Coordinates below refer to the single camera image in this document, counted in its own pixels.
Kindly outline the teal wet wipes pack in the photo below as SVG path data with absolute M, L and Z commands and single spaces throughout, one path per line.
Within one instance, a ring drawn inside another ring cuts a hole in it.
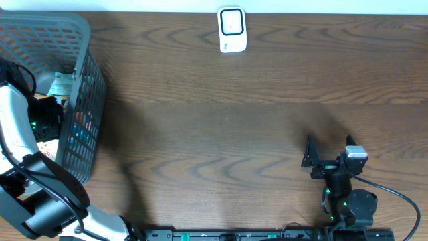
M 48 96 L 69 96 L 74 85 L 74 77 L 71 74 L 55 73 L 55 78 L 48 92 Z

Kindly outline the orange snack bag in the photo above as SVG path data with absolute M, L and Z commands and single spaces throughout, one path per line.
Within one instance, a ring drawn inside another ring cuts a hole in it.
M 55 105 L 49 100 L 49 106 L 53 108 L 48 117 L 36 119 L 31 123 L 39 150 L 52 159 L 56 159 L 60 132 L 68 108 L 69 96 L 53 96 Z

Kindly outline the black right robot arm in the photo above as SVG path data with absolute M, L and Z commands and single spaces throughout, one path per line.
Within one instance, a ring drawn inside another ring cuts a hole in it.
M 310 168 L 312 179 L 323 179 L 324 211 L 332 216 L 334 224 L 343 223 L 348 227 L 367 227 L 373 225 L 377 209 L 377 196 L 364 189 L 353 189 L 352 178 L 361 174 L 368 161 L 364 147 L 357 145 L 349 135 L 346 146 L 335 159 L 323 160 L 318 154 L 314 138 L 308 137 L 301 166 Z

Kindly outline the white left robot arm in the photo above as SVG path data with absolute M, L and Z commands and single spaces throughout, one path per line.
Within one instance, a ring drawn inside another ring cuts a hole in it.
M 144 240 L 122 216 L 92 206 L 83 185 L 39 150 L 38 125 L 61 123 L 63 108 L 52 96 L 36 98 L 22 70 L 1 60 L 1 217 L 33 240 Z

